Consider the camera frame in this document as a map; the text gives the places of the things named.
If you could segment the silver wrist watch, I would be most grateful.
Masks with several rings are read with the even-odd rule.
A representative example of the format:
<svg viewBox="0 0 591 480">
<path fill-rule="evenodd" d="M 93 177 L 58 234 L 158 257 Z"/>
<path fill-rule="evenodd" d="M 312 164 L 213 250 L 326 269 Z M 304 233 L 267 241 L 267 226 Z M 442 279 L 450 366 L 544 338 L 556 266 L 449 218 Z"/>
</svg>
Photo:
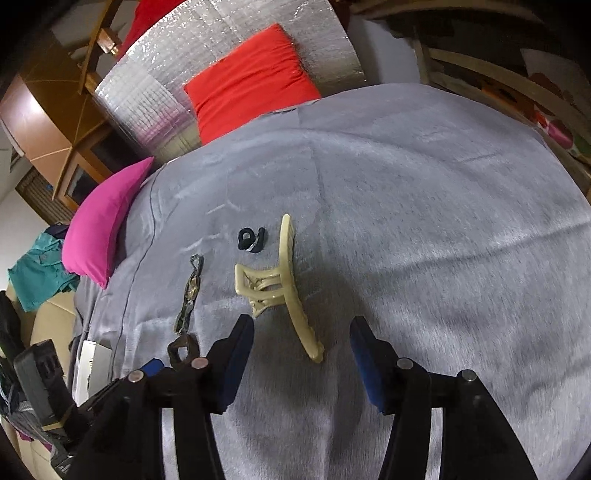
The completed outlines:
<svg viewBox="0 0 591 480">
<path fill-rule="evenodd" d="M 190 265 L 192 267 L 192 271 L 185 283 L 182 305 L 174 324 L 174 332 L 177 335 L 183 335 L 188 331 L 190 317 L 192 315 L 195 303 L 197 303 L 197 296 L 200 291 L 201 272 L 202 267 L 204 267 L 204 256 L 200 254 L 193 254 L 190 257 Z"/>
</svg>

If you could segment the beige hair claw clip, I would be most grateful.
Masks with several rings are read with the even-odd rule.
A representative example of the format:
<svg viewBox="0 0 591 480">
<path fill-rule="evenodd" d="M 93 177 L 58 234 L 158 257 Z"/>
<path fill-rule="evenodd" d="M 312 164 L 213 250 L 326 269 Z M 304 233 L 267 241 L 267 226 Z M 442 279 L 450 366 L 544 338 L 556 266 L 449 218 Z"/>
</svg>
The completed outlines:
<svg viewBox="0 0 591 480">
<path fill-rule="evenodd" d="M 298 296 L 294 277 L 294 226 L 290 214 L 280 223 L 279 264 L 272 269 L 256 270 L 235 265 L 235 293 L 249 300 L 252 316 L 259 317 L 271 307 L 287 307 L 291 325 L 311 361 L 324 361 L 325 347 L 308 323 L 308 316 Z"/>
</svg>

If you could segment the white jewelry tray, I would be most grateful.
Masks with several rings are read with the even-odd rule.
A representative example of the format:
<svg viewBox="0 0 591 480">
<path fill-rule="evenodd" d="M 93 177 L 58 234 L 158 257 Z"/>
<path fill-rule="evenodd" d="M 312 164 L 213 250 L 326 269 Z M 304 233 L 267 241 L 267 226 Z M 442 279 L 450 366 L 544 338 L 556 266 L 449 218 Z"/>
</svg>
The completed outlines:
<svg viewBox="0 0 591 480">
<path fill-rule="evenodd" d="M 84 340 L 77 363 L 73 398 L 80 406 L 109 384 L 111 350 Z"/>
</svg>

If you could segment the beige leather sofa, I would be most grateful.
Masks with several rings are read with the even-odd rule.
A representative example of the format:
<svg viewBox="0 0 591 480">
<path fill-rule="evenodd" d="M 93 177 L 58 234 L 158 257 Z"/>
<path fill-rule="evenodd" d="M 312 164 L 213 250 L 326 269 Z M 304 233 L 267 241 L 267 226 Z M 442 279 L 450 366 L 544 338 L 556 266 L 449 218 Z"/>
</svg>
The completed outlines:
<svg viewBox="0 0 591 480">
<path fill-rule="evenodd" d="M 60 355 L 69 354 L 75 320 L 73 292 L 58 293 L 31 312 L 23 310 L 11 285 L 8 285 L 6 295 L 19 316 L 21 339 L 26 347 L 51 339 Z"/>
</svg>

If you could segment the teal garment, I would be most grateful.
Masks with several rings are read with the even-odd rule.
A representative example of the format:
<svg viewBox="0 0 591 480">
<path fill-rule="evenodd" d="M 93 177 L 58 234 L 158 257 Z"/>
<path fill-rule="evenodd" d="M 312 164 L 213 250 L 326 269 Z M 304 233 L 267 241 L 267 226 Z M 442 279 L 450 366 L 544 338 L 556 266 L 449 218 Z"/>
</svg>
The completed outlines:
<svg viewBox="0 0 591 480">
<path fill-rule="evenodd" d="M 75 292 L 79 276 L 62 263 L 63 241 L 42 232 L 8 269 L 8 279 L 25 312 L 37 310 L 58 293 Z"/>
</svg>

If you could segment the magenta pillow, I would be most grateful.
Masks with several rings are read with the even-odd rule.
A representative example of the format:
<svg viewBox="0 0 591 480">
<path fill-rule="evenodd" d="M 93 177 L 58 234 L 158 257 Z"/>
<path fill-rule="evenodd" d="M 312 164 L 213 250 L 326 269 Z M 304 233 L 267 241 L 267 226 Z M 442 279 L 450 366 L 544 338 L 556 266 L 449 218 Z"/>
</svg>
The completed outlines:
<svg viewBox="0 0 591 480">
<path fill-rule="evenodd" d="M 106 288 L 114 269 L 119 229 L 153 160 L 147 157 L 111 175 L 79 206 L 62 248 L 62 264 L 69 273 Z"/>
</svg>

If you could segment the grey bed blanket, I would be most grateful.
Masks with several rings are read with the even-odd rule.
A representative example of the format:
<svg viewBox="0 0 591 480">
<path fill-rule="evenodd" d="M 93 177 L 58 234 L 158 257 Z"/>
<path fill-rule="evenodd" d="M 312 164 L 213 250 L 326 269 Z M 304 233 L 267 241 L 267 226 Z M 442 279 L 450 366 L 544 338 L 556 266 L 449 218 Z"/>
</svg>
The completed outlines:
<svg viewBox="0 0 591 480">
<path fill-rule="evenodd" d="M 286 213 L 325 359 L 283 306 L 256 319 L 238 398 L 212 420 L 228 478 L 377 477 L 392 422 L 356 368 L 358 315 L 428 370 L 474 370 L 537 476 L 570 475 L 590 444 L 589 203 L 534 130 L 424 85 L 280 110 L 157 170 L 108 286 L 79 284 L 75 336 L 111 350 L 113 378 L 164 357 L 200 254 L 190 329 L 208 349 L 250 309 L 235 265 L 276 265 Z"/>
</svg>

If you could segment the silver foil insulation mat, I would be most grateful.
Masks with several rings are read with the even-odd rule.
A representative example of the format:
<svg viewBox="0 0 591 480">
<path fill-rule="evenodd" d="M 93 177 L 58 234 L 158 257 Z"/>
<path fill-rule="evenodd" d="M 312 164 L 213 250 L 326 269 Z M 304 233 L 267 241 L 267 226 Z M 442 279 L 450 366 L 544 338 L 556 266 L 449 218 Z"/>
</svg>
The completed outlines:
<svg viewBox="0 0 591 480">
<path fill-rule="evenodd" d="M 165 163 L 200 140 L 184 85 L 271 24 L 283 27 L 324 96 L 365 85 L 359 58 L 328 1 L 184 1 L 136 40 L 95 90 L 114 124 Z"/>
</svg>

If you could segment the brown wooden cabinet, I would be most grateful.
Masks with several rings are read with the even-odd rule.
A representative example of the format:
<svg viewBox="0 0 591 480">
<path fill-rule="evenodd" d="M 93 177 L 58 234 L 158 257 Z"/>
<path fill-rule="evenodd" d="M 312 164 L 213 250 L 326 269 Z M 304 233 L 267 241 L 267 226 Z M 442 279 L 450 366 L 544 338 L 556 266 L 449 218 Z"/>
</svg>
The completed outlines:
<svg viewBox="0 0 591 480">
<path fill-rule="evenodd" d="M 88 93 L 52 32 L 34 44 L 1 100 L 1 121 L 70 211 L 112 174 L 141 160 Z"/>
</svg>

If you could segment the red pillow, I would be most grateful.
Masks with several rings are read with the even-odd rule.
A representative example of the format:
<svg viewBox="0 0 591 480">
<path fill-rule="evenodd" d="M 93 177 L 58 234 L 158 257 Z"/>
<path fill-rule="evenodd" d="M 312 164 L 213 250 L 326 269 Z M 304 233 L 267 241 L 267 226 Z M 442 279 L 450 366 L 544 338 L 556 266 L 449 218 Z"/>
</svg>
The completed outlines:
<svg viewBox="0 0 591 480">
<path fill-rule="evenodd" d="M 184 85 L 202 144 L 257 117 L 322 97 L 297 50 L 274 23 Z"/>
</svg>

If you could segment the red blanket on headboard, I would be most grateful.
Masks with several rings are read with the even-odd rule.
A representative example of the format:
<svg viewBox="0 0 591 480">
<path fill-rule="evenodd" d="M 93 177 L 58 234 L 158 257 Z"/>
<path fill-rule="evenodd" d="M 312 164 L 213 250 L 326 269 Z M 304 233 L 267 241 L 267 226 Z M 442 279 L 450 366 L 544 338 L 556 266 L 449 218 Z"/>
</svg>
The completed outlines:
<svg viewBox="0 0 591 480">
<path fill-rule="evenodd" d="M 116 59 L 119 60 L 143 34 L 181 3 L 183 0 L 139 1 L 135 8 L 131 27 L 119 46 Z"/>
</svg>

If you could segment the wooden headboard rail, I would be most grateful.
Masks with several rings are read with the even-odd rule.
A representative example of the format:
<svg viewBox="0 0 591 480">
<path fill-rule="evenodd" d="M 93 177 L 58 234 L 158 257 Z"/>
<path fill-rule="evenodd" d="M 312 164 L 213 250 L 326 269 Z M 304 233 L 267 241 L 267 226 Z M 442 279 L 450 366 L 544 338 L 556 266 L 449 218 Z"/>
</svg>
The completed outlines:
<svg viewBox="0 0 591 480">
<path fill-rule="evenodd" d="M 93 94 L 101 82 L 96 68 L 101 55 L 107 54 L 116 57 L 121 40 L 118 34 L 111 28 L 122 0 L 107 0 L 90 35 L 86 54 L 81 64 L 81 75 L 78 82 L 80 95 Z"/>
</svg>

